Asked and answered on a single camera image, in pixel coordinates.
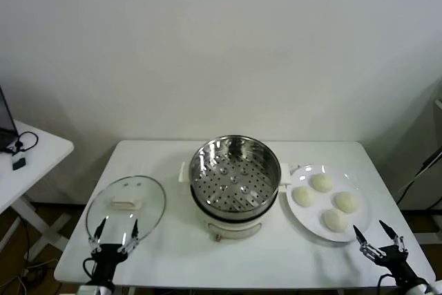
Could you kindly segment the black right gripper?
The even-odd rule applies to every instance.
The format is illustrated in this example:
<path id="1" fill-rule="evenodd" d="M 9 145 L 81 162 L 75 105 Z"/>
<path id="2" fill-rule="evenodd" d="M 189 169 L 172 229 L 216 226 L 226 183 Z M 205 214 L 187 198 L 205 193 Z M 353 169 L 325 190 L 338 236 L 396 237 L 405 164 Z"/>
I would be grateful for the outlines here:
<path id="1" fill-rule="evenodd" d="M 374 260 L 378 266 L 387 268 L 395 279 L 397 285 L 424 284 L 425 281 L 418 277 L 407 263 L 408 252 L 406 251 L 403 237 L 399 236 L 382 220 L 380 220 L 379 223 L 395 245 L 377 249 L 368 243 L 359 228 L 354 225 L 353 229 L 360 245 L 361 253 L 369 260 Z"/>

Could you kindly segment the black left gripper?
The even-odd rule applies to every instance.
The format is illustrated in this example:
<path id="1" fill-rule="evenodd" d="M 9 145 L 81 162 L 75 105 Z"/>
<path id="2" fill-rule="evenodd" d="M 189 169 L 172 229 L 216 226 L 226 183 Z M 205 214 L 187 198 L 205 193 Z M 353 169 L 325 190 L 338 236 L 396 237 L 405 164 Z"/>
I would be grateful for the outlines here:
<path id="1" fill-rule="evenodd" d="M 130 254 L 138 246 L 139 229 L 138 219 L 135 220 L 131 236 L 124 234 L 122 246 L 119 244 L 103 244 L 99 246 L 99 239 L 106 224 L 106 217 L 100 222 L 92 236 L 89 237 L 91 258 L 95 262 L 92 280 L 113 280 L 117 266 L 124 262 L 124 254 Z"/>

